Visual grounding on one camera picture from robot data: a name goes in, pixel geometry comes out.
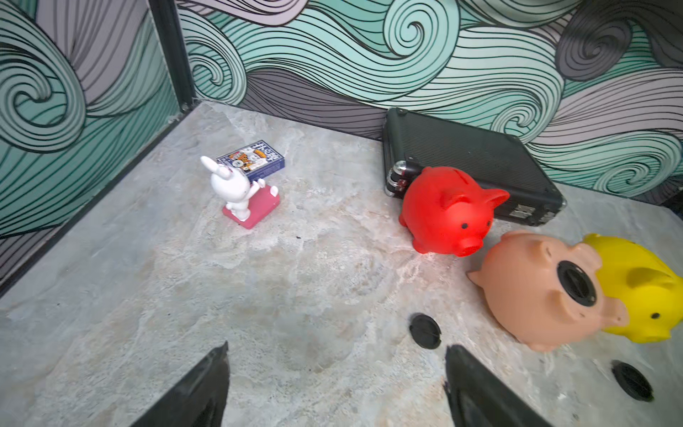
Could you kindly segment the black plug front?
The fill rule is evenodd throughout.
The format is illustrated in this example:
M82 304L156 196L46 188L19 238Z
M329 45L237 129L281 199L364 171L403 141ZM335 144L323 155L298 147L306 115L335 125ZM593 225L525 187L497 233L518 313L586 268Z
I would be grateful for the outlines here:
M587 273L571 261L561 261L557 267L558 281L565 292L578 304L592 307L597 302L597 291Z

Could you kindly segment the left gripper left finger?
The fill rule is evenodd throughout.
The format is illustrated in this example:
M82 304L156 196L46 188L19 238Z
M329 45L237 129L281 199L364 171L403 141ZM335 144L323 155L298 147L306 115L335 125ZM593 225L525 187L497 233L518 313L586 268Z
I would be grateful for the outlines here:
M229 396L229 343L215 347L133 426L221 426Z

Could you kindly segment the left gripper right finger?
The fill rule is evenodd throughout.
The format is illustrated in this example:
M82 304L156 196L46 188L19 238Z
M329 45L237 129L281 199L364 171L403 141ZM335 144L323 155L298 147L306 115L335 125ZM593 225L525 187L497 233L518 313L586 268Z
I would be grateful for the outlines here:
M444 388L454 425L549 425L462 345L449 346L445 361Z

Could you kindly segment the red piggy bank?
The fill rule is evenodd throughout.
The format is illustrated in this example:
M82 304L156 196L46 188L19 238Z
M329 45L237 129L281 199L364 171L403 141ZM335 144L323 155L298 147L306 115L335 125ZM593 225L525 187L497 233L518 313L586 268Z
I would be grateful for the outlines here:
M399 223L418 253L466 257L483 247L494 210L509 198L508 191L483 189L459 169L426 167L405 193Z

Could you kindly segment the pink piggy bank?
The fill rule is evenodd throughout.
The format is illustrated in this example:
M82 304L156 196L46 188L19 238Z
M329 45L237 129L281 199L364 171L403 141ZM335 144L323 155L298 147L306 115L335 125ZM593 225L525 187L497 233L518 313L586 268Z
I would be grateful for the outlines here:
M597 302L575 302L558 281L557 267L571 261L593 281ZM599 254L585 243L573 246L530 231L510 231L501 237L468 279L479 286L487 306L501 326L535 352L551 352L607 327L626 327L624 304L603 293L597 277Z

